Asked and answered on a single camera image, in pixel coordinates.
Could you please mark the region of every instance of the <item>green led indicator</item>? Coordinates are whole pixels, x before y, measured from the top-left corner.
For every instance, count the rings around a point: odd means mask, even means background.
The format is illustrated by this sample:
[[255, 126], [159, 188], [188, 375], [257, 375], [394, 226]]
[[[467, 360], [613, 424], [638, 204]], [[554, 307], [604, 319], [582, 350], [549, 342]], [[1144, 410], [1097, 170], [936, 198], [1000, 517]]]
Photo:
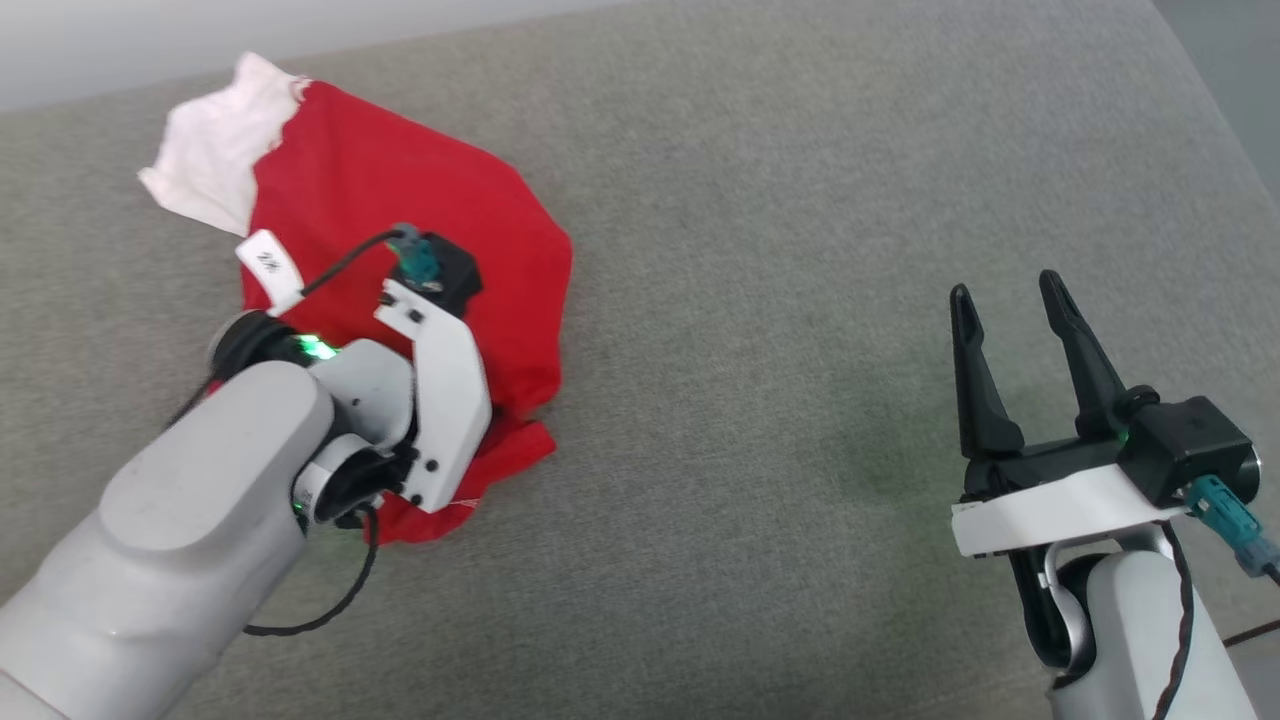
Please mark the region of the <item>green led indicator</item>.
[[316, 360], [329, 360], [335, 357], [338, 351], [325, 345], [323, 340], [314, 334], [300, 334], [297, 336], [298, 343], [302, 345], [302, 352], [315, 357]]

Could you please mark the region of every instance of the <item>clothing label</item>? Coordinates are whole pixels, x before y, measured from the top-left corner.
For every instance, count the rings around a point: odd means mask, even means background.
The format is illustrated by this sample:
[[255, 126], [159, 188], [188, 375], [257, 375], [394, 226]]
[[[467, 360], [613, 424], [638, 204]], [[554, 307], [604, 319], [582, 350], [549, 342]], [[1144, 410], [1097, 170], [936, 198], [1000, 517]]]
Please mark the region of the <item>clothing label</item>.
[[261, 229], [248, 236], [236, 246], [236, 256], [271, 299], [271, 315], [278, 316], [301, 300], [302, 275], [275, 233]]

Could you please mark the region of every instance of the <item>white cloth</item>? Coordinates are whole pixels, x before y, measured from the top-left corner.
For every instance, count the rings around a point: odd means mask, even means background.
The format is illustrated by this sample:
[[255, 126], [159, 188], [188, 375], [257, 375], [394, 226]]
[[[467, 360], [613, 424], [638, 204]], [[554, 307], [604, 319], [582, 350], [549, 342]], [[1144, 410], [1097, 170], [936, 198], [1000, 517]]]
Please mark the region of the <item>white cloth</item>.
[[279, 145], [308, 82], [244, 53], [229, 86], [169, 111], [160, 154], [138, 179], [161, 208], [244, 237], [253, 165]]

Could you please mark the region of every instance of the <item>gray floor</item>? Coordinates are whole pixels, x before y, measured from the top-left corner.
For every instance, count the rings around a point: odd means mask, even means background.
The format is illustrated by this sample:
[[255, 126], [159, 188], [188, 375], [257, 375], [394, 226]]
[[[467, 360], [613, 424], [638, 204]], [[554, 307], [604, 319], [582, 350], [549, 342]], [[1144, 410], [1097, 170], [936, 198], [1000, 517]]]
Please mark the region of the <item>gray floor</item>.
[[1280, 3], [1153, 0], [1280, 197]]
[[[1280, 447], [1280, 211], [1147, 0], [658, 1], [288, 69], [509, 160], [573, 237], [561, 450], [184, 720], [1047, 717], [1007, 568], [947, 527], [961, 281], [1029, 439], [1074, 415], [1052, 266], [1124, 379]], [[0, 596], [237, 307], [234, 240], [132, 174], [224, 81], [0, 115]], [[1222, 632], [1275, 615], [1183, 537]], [[360, 555], [321, 534], [262, 619]]]

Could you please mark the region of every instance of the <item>red fabric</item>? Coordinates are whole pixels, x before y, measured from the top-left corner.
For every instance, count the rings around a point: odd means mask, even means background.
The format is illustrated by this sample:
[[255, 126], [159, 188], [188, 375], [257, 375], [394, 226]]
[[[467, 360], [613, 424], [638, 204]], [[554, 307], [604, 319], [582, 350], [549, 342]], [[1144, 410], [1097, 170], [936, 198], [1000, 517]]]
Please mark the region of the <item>red fabric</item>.
[[[407, 222], [471, 252], [484, 290], [463, 320], [484, 359], [494, 421], [451, 505], [426, 514], [398, 497], [379, 511], [381, 541], [439, 538], [475, 511], [494, 482], [534, 465], [556, 442], [529, 414], [559, 389], [559, 325], [572, 250], [509, 165], [323, 82], [305, 91], [283, 141], [255, 167], [250, 231], [270, 229], [303, 282], [365, 238]], [[374, 319], [390, 250], [365, 252], [284, 315], [340, 346], [371, 338], [408, 355], [411, 343]], [[244, 307], [270, 306], [242, 270]]]

